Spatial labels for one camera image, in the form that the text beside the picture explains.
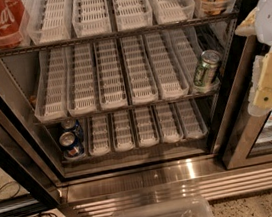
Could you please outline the green drink can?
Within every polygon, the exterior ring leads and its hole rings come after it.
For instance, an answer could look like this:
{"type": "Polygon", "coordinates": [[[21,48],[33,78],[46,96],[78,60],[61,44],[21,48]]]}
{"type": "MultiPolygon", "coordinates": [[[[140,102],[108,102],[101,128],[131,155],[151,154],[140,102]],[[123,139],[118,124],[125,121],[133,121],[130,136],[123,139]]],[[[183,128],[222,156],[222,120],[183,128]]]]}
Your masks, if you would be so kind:
{"type": "Polygon", "coordinates": [[[220,53],[205,50],[201,55],[193,76],[193,87],[196,91],[207,93],[214,89],[221,63],[220,53]]]}

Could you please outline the middle shelf tray six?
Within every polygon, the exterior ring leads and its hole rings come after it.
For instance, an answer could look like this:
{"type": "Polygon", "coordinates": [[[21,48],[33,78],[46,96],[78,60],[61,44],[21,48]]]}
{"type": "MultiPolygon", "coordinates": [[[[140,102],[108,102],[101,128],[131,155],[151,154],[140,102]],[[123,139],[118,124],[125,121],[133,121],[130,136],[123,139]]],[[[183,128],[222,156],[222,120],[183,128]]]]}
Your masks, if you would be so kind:
{"type": "Polygon", "coordinates": [[[213,84],[206,87],[194,85],[194,76],[202,49],[198,43],[196,30],[192,27],[173,29],[168,32],[170,44],[175,52],[176,59],[189,80],[193,93],[207,93],[219,88],[220,81],[216,79],[213,84]]]}

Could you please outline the right glass fridge door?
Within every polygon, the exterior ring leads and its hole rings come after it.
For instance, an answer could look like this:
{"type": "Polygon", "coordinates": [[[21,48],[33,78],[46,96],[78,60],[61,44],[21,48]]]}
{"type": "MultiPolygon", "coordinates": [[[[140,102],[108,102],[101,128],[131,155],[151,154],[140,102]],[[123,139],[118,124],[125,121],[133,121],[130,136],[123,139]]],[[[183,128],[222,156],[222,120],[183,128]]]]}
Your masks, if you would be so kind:
{"type": "MultiPolygon", "coordinates": [[[[239,0],[237,26],[244,21],[258,0],[239,0]]],[[[252,104],[252,72],[256,56],[266,55],[272,46],[260,43],[256,35],[235,36],[224,77],[230,79],[227,103],[227,142],[223,145],[223,163],[229,169],[272,161],[272,126],[265,127],[272,109],[261,110],[252,104]]]]}

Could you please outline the middle shelf tray five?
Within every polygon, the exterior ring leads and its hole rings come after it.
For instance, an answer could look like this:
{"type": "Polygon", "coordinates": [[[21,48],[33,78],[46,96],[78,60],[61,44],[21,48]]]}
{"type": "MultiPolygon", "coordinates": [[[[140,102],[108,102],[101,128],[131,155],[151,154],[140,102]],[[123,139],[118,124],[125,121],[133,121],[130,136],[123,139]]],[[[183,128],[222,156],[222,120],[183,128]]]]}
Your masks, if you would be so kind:
{"type": "Polygon", "coordinates": [[[161,34],[145,34],[144,40],[162,99],[178,99],[188,94],[188,82],[173,53],[164,44],[161,34]]]}

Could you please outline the bottom shelf tray five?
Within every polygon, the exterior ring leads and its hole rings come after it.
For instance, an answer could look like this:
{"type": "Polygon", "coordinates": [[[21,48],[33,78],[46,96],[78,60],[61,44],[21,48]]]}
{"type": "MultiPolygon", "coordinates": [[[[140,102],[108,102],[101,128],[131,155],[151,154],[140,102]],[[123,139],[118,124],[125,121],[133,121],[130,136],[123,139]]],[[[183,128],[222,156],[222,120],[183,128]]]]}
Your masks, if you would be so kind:
{"type": "Polygon", "coordinates": [[[175,104],[184,136],[188,139],[202,139],[208,132],[196,101],[179,101],[175,104]]]}

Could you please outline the middle shelf tray four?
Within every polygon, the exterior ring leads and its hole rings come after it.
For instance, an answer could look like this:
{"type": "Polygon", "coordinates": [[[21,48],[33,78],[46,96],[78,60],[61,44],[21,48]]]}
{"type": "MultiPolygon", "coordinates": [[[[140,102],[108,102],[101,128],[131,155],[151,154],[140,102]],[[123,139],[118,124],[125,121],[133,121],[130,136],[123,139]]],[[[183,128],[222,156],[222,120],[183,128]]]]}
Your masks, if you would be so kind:
{"type": "Polygon", "coordinates": [[[158,89],[145,54],[142,38],[131,36],[124,37],[120,41],[132,104],[157,101],[159,98],[158,89]]]}

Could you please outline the top shelf tray four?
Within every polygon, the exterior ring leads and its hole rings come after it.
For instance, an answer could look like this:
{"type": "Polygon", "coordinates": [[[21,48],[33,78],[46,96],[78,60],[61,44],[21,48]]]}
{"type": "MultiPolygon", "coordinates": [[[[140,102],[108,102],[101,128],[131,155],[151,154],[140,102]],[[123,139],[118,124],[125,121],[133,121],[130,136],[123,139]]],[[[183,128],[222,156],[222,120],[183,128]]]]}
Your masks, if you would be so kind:
{"type": "Polygon", "coordinates": [[[148,0],[113,0],[113,6],[119,31],[152,25],[153,10],[148,0]]]}

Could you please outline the middle shelf tray three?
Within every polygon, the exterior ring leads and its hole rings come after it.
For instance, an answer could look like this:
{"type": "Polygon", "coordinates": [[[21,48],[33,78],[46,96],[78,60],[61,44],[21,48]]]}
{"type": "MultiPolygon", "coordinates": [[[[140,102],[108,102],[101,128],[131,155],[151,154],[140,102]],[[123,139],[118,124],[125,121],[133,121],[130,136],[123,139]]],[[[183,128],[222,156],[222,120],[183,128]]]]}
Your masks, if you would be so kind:
{"type": "Polygon", "coordinates": [[[124,77],[114,40],[94,44],[100,106],[103,110],[127,105],[124,77]]]}

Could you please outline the top shelf tray three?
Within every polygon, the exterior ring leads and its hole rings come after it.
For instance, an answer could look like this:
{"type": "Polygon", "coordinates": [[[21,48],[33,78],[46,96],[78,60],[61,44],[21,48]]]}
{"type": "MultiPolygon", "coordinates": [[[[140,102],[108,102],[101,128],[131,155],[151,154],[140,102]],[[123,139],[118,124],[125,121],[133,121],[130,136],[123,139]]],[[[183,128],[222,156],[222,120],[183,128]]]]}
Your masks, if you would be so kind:
{"type": "Polygon", "coordinates": [[[72,23],[77,37],[112,31],[107,0],[73,0],[72,9],[72,23]]]}

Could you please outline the stainless steel fridge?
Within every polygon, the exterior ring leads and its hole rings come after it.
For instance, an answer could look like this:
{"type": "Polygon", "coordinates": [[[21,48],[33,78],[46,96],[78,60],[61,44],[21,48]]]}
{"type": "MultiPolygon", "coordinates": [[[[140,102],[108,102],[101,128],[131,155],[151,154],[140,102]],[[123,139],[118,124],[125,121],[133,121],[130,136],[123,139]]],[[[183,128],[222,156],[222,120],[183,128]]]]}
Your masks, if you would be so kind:
{"type": "MultiPolygon", "coordinates": [[[[223,163],[223,145],[227,142],[227,103],[231,93],[228,78],[224,77],[226,64],[230,57],[231,45],[235,36],[239,16],[239,0],[194,0],[192,19],[180,22],[158,24],[152,12],[152,25],[119,31],[116,25],[113,0],[107,0],[108,14],[112,31],[102,35],[77,37],[71,27],[70,39],[35,45],[27,33],[28,23],[22,30],[24,39],[20,45],[10,49],[0,49],[0,110],[16,128],[31,148],[33,154],[41,159],[40,169],[51,180],[59,193],[56,207],[66,217],[112,217],[116,211],[150,205],[157,202],[178,200],[185,197],[202,196],[208,200],[236,197],[251,192],[272,188],[272,161],[247,167],[229,169],[223,163]],[[189,80],[177,60],[178,66],[188,82],[189,91],[178,99],[162,99],[160,89],[151,68],[145,44],[145,34],[159,33],[164,44],[176,55],[170,44],[168,32],[174,29],[192,27],[196,30],[198,43],[203,52],[215,50],[220,53],[221,65],[217,79],[217,90],[207,93],[193,93],[189,80]],[[159,98],[157,101],[132,104],[125,62],[123,60],[121,39],[140,36],[145,47],[152,75],[156,82],[159,98]],[[99,100],[97,64],[94,44],[114,40],[124,77],[128,103],[121,108],[103,110],[99,100]],[[37,92],[40,79],[40,51],[64,48],[69,69],[69,50],[75,45],[91,45],[96,86],[96,111],[79,116],[71,116],[50,122],[41,122],[35,116],[37,92]],[[208,129],[202,139],[187,139],[184,136],[180,116],[175,104],[179,101],[196,101],[196,105],[208,129]],[[154,107],[157,104],[170,104],[175,110],[177,123],[183,131],[179,142],[165,143],[159,132],[154,107]],[[152,147],[140,147],[136,133],[134,110],[149,107],[152,111],[159,143],[152,147]],[[112,113],[126,111],[131,122],[134,148],[125,152],[114,149],[112,113]],[[106,115],[109,123],[111,151],[103,156],[92,156],[88,144],[87,120],[94,116],[106,115]],[[61,122],[75,119],[84,131],[85,154],[81,158],[65,159],[60,146],[61,122]]],[[[22,0],[29,14],[32,0],[22,0]]]]}

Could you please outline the middle shelf tray two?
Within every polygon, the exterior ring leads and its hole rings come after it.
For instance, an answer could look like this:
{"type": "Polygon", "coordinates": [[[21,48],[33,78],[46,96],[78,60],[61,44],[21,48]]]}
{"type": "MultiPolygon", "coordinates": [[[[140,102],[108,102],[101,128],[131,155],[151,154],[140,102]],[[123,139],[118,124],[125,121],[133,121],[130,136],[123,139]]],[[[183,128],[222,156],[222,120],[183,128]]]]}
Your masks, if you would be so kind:
{"type": "Polygon", "coordinates": [[[96,111],[95,72],[91,45],[75,45],[69,50],[67,110],[71,116],[96,111]]]}

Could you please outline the blue can rear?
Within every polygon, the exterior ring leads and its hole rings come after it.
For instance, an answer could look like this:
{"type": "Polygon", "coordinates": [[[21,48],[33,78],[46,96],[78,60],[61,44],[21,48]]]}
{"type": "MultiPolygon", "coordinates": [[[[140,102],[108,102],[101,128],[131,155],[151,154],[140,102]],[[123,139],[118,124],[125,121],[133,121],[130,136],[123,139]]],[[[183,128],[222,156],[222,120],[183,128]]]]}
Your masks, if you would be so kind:
{"type": "Polygon", "coordinates": [[[80,141],[84,140],[84,131],[82,130],[82,126],[79,121],[72,119],[72,120],[65,120],[60,123],[62,127],[62,131],[64,132],[72,132],[79,138],[80,141]]]}

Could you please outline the blue can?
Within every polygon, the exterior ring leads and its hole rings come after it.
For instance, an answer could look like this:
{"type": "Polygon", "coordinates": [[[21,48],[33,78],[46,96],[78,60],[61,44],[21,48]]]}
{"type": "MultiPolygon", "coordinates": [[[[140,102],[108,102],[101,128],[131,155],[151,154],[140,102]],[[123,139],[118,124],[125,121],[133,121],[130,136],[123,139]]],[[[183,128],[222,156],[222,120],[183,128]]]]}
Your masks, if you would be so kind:
{"type": "Polygon", "coordinates": [[[81,158],[85,154],[83,144],[73,132],[61,134],[59,143],[63,149],[64,157],[67,160],[81,158]]]}
{"type": "Polygon", "coordinates": [[[60,123],[62,127],[62,131],[64,132],[72,132],[79,138],[80,141],[84,140],[84,131],[82,130],[82,126],[79,121],[72,119],[72,120],[65,120],[60,123]]]}

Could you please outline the blue can front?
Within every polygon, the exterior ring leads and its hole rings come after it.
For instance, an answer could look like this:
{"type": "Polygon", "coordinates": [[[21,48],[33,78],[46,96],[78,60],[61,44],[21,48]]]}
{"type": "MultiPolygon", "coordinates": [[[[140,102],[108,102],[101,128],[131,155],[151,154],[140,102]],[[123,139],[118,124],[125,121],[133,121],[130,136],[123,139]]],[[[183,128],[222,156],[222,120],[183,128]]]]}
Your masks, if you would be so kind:
{"type": "Polygon", "coordinates": [[[61,134],[59,143],[63,149],[64,157],[67,160],[81,158],[85,154],[83,144],[73,132],[61,134]]]}

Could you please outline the left fridge door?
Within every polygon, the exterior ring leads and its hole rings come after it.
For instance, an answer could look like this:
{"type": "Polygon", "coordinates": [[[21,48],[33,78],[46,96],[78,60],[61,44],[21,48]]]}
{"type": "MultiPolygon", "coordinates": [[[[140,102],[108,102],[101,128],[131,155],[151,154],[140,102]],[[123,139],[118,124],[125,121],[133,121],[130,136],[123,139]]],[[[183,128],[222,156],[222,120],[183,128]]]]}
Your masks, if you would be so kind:
{"type": "Polygon", "coordinates": [[[41,163],[0,110],[0,217],[28,217],[59,205],[41,163]]]}

